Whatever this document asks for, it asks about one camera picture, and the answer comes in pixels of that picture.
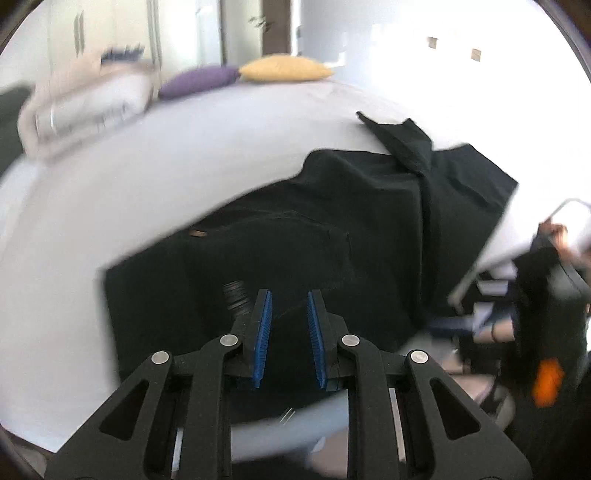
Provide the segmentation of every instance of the white wall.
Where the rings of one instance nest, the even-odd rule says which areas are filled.
[[[473,144],[531,191],[530,224],[515,228],[524,241],[562,199],[591,200],[591,84],[533,0],[301,1],[304,55],[431,135]]]
[[[0,54],[0,90],[15,82],[35,83],[49,76],[49,13],[46,0],[26,17]]]

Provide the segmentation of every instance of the black fabric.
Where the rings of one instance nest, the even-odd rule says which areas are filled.
[[[106,273],[119,369],[200,348],[232,324],[223,286],[273,293],[262,390],[316,388],[306,294],[395,351],[472,265],[516,182],[469,145],[360,115],[391,155],[313,151],[301,173],[231,202]],[[205,232],[193,236],[191,231]]]
[[[232,465],[232,478],[235,480],[323,480],[333,477],[323,476],[314,470],[303,468],[286,458],[273,457]]]

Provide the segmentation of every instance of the pillow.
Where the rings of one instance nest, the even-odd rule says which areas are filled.
[[[240,69],[246,80],[254,82],[306,82],[330,77],[333,71],[306,57],[269,55]]]
[[[69,91],[67,83],[52,83],[54,77],[38,83],[17,123],[29,158],[50,161],[144,113],[154,92],[152,72],[134,70],[119,69],[94,79],[92,75],[75,77],[70,85],[76,87]],[[76,83],[79,80],[84,81],[82,86]]]
[[[205,92],[234,83],[240,74],[235,67],[209,65],[179,73],[160,87],[158,96],[167,100]]]

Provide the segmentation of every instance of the orange object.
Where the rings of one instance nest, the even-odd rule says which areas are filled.
[[[556,402],[558,392],[562,386],[564,371],[556,358],[542,360],[538,366],[538,376],[535,379],[531,395],[538,408],[551,407]]]

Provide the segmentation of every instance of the metal pin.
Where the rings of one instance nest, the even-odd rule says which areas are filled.
[[[222,338],[220,338],[220,343],[223,346],[234,346],[238,343],[238,337],[228,333],[227,335],[224,335]]]
[[[340,340],[346,346],[357,346],[359,345],[359,337],[357,335],[345,335]]]
[[[156,365],[162,365],[168,362],[170,355],[167,352],[156,352],[152,355],[152,363]]]
[[[415,350],[410,354],[410,359],[416,364],[425,364],[429,360],[429,356],[422,350]]]

